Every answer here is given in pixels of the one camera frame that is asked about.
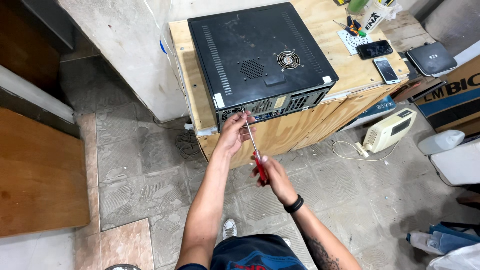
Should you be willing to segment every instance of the smartphone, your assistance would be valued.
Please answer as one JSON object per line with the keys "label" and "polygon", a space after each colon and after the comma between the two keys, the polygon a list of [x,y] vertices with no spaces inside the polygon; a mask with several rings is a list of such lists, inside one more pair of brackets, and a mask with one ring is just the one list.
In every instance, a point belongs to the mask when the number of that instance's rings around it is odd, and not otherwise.
{"label": "smartphone", "polygon": [[396,75],[395,71],[393,70],[392,66],[388,62],[387,58],[380,57],[373,59],[373,64],[377,68],[378,72],[384,79],[385,83],[388,85],[397,84],[400,82],[398,76]]}
{"label": "smartphone", "polygon": [[372,43],[357,46],[357,52],[362,60],[371,59],[393,52],[392,47],[386,40],[375,41]]}

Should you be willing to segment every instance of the white smartphone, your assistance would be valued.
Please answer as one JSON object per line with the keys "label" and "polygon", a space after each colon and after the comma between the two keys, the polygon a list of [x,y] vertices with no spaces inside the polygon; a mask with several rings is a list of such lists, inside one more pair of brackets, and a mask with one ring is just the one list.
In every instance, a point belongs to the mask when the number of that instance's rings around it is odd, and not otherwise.
{"label": "white smartphone", "polygon": [[373,59],[373,64],[377,68],[378,72],[384,79],[385,83],[388,85],[397,84],[400,82],[398,76],[393,70],[392,66],[388,62],[387,58],[380,57]]}

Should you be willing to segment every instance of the forearm tattoo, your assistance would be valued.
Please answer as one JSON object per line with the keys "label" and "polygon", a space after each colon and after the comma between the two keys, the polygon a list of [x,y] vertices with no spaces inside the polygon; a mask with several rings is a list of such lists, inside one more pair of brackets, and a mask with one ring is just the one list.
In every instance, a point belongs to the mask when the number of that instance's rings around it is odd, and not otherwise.
{"label": "forearm tattoo", "polygon": [[338,258],[328,255],[324,246],[317,241],[316,237],[308,237],[303,233],[302,236],[318,270],[340,270],[340,267],[338,266]]}

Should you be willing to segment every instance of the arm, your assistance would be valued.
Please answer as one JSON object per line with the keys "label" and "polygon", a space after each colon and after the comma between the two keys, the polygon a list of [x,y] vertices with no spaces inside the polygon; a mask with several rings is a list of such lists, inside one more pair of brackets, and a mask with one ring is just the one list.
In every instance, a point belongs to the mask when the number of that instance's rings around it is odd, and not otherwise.
{"label": "arm", "polygon": [[[268,184],[283,205],[293,205],[298,198],[285,169],[278,161],[262,157],[262,163],[268,174]],[[255,176],[258,169],[253,169]],[[291,214],[300,231],[308,251],[319,270],[359,270],[360,265],[348,249],[323,225],[306,205]]]}
{"label": "arm", "polygon": [[220,228],[223,209],[223,193],[227,183],[230,160],[240,149],[242,142],[250,139],[242,126],[249,111],[237,113],[224,123],[222,133],[210,157],[200,188],[188,210],[179,260],[175,269],[188,263],[210,267],[216,237]]}

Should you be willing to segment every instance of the yellow label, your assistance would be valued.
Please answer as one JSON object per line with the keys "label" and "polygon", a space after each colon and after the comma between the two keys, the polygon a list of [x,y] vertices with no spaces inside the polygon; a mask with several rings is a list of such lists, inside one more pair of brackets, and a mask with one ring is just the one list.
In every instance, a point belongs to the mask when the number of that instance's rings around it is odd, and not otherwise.
{"label": "yellow label", "polygon": [[273,107],[274,109],[278,108],[278,107],[281,107],[283,105],[283,102],[285,101],[285,98],[287,96],[283,96],[283,97],[279,97],[276,99],[276,102],[275,102],[275,107]]}

